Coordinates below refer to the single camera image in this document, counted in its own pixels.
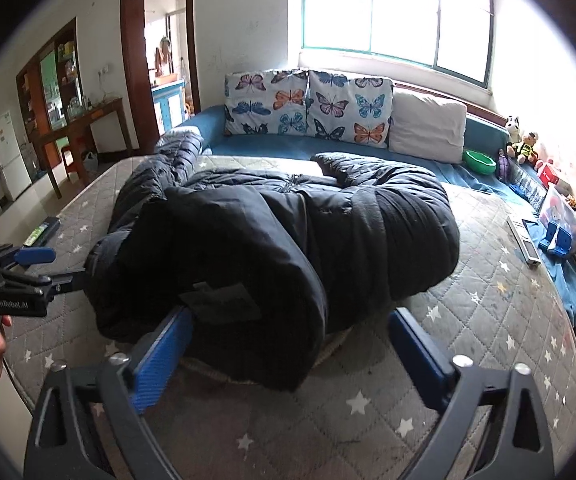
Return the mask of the black puffer down jacket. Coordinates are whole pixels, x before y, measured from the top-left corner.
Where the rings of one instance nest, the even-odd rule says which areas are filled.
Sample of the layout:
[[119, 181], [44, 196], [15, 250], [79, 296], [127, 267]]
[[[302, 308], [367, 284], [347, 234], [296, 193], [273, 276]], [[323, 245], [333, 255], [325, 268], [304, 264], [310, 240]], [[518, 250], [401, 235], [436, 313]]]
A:
[[326, 336], [455, 270], [459, 228], [429, 170], [320, 153], [320, 175], [200, 169], [194, 128], [162, 136], [86, 258], [99, 333], [132, 344], [192, 312], [189, 354], [294, 390]]

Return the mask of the black phone on mattress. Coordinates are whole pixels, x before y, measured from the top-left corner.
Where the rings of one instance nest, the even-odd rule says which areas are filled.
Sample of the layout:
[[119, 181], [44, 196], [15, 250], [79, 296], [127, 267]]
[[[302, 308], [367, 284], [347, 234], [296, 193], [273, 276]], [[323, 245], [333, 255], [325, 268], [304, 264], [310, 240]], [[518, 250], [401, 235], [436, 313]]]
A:
[[46, 217], [26, 238], [24, 248], [37, 248], [45, 246], [60, 228], [58, 217]]

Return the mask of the red plastic stool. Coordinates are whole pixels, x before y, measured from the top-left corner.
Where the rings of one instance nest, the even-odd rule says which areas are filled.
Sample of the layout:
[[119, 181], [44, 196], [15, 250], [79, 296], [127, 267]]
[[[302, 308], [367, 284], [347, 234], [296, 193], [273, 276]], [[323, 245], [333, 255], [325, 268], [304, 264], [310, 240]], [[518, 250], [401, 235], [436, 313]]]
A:
[[71, 179], [72, 174], [75, 174], [78, 178], [81, 177], [79, 170], [76, 169], [74, 155], [83, 155], [84, 151], [85, 145], [81, 142], [76, 142], [74, 145], [67, 143], [60, 148], [61, 160], [68, 179]]

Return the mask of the grey quilted star mattress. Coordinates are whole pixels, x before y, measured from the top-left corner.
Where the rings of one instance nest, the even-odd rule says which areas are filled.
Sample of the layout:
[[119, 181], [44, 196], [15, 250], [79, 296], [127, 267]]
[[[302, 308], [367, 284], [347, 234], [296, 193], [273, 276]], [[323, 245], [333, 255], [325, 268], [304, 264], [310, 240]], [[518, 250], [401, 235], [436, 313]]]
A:
[[[576, 343], [568, 315], [543, 270], [520, 258], [503, 204], [493, 195], [442, 184], [429, 170], [350, 154], [320, 154], [307, 174], [282, 174], [262, 159], [203, 157], [189, 191], [243, 185], [271, 206], [296, 205], [282, 222], [325, 286], [326, 336], [297, 390], [271, 390], [238, 375], [263, 349], [232, 344], [184, 359], [149, 415], [186, 479], [384, 479], [398, 474], [437, 415], [415, 379], [429, 364], [388, 314], [410, 311], [422, 329], [474, 362], [534, 374], [552, 422], [554, 455], [576, 445]], [[346, 232], [353, 192], [373, 185], [399, 198], [453, 211], [459, 228], [454, 270], [437, 270], [440, 249], [405, 223], [392, 262]]]

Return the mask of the white remote control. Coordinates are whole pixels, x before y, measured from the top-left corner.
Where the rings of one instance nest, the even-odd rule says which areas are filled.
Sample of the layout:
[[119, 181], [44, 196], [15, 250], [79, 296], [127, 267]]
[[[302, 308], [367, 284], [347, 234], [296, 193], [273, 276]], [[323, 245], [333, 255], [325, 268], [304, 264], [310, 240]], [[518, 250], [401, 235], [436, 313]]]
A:
[[508, 216], [506, 222], [512, 236], [515, 237], [520, 254], [528, 266], [539, 266], [541, 258], [538, 255], [535, 244], [521, 218]]

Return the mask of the blue toy block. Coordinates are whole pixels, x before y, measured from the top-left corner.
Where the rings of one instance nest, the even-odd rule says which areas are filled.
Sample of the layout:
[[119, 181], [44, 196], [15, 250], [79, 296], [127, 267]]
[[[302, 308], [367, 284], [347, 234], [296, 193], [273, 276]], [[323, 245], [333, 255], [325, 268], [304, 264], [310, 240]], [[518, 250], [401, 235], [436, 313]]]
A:
[[554, 258], [565, 259], [572, 249], [572, 236], [558, 223], [550, 221], [544, 237], [538, 242], [538, 248]]

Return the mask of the blue kitchen cabinet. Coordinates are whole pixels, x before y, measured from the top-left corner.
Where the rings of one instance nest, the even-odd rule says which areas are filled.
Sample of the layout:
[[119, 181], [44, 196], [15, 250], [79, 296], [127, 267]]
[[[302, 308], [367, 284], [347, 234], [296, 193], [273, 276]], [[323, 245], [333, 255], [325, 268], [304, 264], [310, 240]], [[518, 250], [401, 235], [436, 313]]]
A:
[[152, 104], [159, 136], [188, 119], [185, 101], [185, 81], [177, 80], [159, 84], [151, 89]]

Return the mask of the left butterfly print pillow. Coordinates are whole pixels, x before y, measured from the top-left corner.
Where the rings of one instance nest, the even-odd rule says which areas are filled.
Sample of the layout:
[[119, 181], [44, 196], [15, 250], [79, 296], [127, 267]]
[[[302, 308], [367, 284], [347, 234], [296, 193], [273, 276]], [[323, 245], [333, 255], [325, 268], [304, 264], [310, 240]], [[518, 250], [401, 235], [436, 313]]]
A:
[[306, 70], [254, 70], [224, 78], [225, 128], [238, 134], [306, 135]]

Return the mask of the butterfly print pillow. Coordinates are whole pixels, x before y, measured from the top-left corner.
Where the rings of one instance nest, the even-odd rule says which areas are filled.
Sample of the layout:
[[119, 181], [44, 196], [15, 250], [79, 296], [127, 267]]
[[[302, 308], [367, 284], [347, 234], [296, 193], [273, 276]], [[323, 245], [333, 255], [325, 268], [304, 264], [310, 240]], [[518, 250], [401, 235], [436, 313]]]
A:
[[381, 77], [349, 77], [309, 72], [306, 119], [317, 139], [387, 147], [393, 82]]
[[306, 70], [254, 70], [224, 78], [225, 128], [238, 134], [306, 135]]

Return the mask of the blue bed sheet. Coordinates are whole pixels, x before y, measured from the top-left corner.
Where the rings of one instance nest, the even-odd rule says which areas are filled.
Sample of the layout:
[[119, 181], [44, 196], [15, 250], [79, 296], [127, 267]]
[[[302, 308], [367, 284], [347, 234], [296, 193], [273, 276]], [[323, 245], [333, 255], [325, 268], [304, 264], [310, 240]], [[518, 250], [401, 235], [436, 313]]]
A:
[[[376, 148], [373, 143], [351, 142], [354, 139], [353, 125], [350, 125], [350, 129], [341, 126], [328, 131], [319, 122], [314, 122], [315, 126], [306, 127], [306, 136], [297, 136], [297, 140], [281, 139], [279, 136], [289, 134], [288, 118], [279, 119], [278, 132], [275, 131], [277, 127], [269, 129], [262, 125], [254, 128], [245, 124], [243, 134], [231, 134], [228, 127], [233, 126], [234, 122], [229, 120], [226, 107], [212, 106], [166, 133], [172, 134], [173, 130], [176, 131], [175, 128], [197, 128], [203, 137], [203, 151], [213, 155], [309, 159], [319, 152], [343, 152], [405, 162], [432, 171], [442, 183], [471, 188], [486, 194], [494, 193], [520, 212], [527, 212], [530, 204], [535, 211], [535, 218], [537, 211], [546, 206], [550, 209], [555, 206], [555, 192], [546, 193], [543, 185], [535, 180], [534, 171], [523, 170], [513, 162], [508, 163], [508, 179], [501, 181], [497, 179], [494, 171], [482, 174], [479, 169], [471, 167], [470, 162], [465, 162], [465, 159], [459, 162], [440, 162], [437, 158], [439, 155], [407, 155], [386, 148]], [[477, 152], [492, 157], [491, 150], [501, 146], [504, 135], [500, 128], [468, 116], [464, 154]], [[561, 258], [546, 256], [542, 249], [538, 252], [573, 326], [576, 326], [576, 256], [571, 249], [565, 262]]]

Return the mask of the green plastic bowl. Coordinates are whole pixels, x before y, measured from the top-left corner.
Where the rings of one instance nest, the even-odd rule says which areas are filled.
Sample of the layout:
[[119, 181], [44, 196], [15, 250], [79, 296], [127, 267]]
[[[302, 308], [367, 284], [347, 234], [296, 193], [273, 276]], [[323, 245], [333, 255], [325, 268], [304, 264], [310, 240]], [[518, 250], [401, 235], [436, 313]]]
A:
[[463, 162], [471, 171], [482, 176], [490, 176], [496, 171], [496, 161], [481, 152], [465, 150], [463, 152]]

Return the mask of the husky plush toy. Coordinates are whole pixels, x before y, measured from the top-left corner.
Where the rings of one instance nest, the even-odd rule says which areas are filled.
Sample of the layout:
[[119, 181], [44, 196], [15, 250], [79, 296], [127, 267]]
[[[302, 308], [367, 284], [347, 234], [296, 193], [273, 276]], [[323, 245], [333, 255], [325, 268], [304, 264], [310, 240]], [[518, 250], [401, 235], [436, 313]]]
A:
[[522, 141], [519, 119], [517, 116], [508, 116], [506, 118], [505, 129], [510, 144], [517, 144]]

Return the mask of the white plain pillow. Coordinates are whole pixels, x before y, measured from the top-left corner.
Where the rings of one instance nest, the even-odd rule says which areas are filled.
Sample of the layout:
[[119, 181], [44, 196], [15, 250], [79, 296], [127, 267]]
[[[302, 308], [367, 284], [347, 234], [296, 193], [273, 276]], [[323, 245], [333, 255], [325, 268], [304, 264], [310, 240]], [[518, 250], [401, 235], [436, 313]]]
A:
[[388, 149], [419, 158], [459, 164], [465, 144], [467, 107], [431, 94], [396, 89]]

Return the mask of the right butterfly print pillow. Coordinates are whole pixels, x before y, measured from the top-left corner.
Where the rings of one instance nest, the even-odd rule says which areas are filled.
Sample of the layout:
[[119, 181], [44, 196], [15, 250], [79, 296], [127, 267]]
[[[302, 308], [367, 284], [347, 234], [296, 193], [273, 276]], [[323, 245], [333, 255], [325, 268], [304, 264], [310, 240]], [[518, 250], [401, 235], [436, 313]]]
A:
[[381, 77], [349, 77], [309, 72], [306, 119], [317, 139], [387, 147], [393, 82]]

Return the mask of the green framed window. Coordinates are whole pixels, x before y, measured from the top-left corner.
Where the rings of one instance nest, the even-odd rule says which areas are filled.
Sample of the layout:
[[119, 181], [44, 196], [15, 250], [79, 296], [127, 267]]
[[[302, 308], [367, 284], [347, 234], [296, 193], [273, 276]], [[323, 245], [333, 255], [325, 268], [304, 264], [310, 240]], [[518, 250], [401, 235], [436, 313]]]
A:
[[302, 44], [490, 80], [494, 0], [302, 0]]

